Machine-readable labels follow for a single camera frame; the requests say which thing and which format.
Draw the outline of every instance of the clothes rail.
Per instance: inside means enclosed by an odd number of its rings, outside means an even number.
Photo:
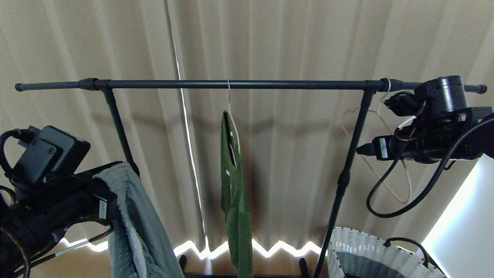
[[[76,82],[52,82],[52,83],[31,83],[16,84],[15,89],[19,92],[29,90],[52,90],[52,89],[83,89],[89,91],[102,91],[105,95],[108,107],[110,108],[120,143],[127,162],[139,175],[139,169],[135,164],[130,147],[128,145],[125,129],[117,108],[113,89],[290,89],[290,90],[363,90],[360,111],[353,132],[350,147],[346,156],[343,170],[339,175],[336,197],[331,210],[331,215],[326,230],[326,235],[319,254],[318,263],[314,271],[314,278],[321,274],[326,251],[331,240],[331,233],[336,223],[345,190],[350,182],[350,169],[355,157],[357,144],[364,127],[372,97],[376,92],[395,92],[399,90],[413,90],[421,83],[403,82],[396,79],[383,78],[380,80],[365,81],[302,81],[302,80],[100,80],[97,78],[86,78]],[[464,85],[465,92],[485,93],[486,85]],[[186,257],[180,258],[180,265],[184,266]],[[299,261],[301,277],[308,278],[307,264],[302,258]],[[185,277],[221,277],[230,276],[208,276],[185,274]]]

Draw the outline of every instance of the green garment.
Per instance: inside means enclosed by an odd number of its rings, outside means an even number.
[[[228,111],[221,123],[221,209],[232,263],[240,278],[253,277],[252,224],[244,189],[244,172],[237,133]]]

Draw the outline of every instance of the light under curtain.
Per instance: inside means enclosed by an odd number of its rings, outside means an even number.
[[[455,74],[466,84],[494,88],[491,1],[60,0],[0,7],[1,129],[53,125],[84,138],[91,150],[78,171],[124,160],[104,96],[82,90],[18,93],[15,83],[178,79],[178,62],[182,79],[423,82]],[[279,240],[296,249],[309,241],[321,244],[349,144],[340,120],[359,105],[361,94],[232,90],[253,238],[266,250]],[[190,240],[204,250],[207,237],[215,250],[227,240],[220,208],[227,90],[183,90],[185,110],[179,90],[117,89],[115,95],[143,185],[173,246]],[[468,94],[467,100],[469,106],[493,106],[494,93]],[[402,122],[386,108],[381,115],[390,127]],[[342,120],[350,133],[356,116]],[[385,133],[370,114],[361,142]],[[22,150],[7,143],[11,164]],[[389,166],[369,161],[378,173]],[[414,198],[435,167],[406,164]],[[455,164],[412,211],[378,219],[365,206],[378,178],[357,156],[336,224],[381,238],[422,241],[474,164]],[[387,183],[406,199],[403,170]],[[3,176],[1,184],[8,184]],[[401,206],[385,188],[373,204],[380,212]],[[67,239],[97,232],[73,228]]]

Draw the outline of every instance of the basket handle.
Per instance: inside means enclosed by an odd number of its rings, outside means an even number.
[[[420,243],[416,242],[413,239],[409,239],[406,237],[390,237],[385,241],[385,243],[383,245],[386,247],[389,247],[391,245],[391,242],[395,241],[395,240],[406,241],[406,242],[417,245],[420,248],[420,250],[422,250],[422,253],[424,254],[424,263],[423,263],[424,266],[425,267],[429,266],[429,253],[427,253],[427,251],[425,251],[425,248]]]

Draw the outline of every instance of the white wicker basket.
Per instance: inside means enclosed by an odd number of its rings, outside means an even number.
[[[385,240],[358,230],[335,227],[328,255],[330,278],[446,278],[435,266]]]

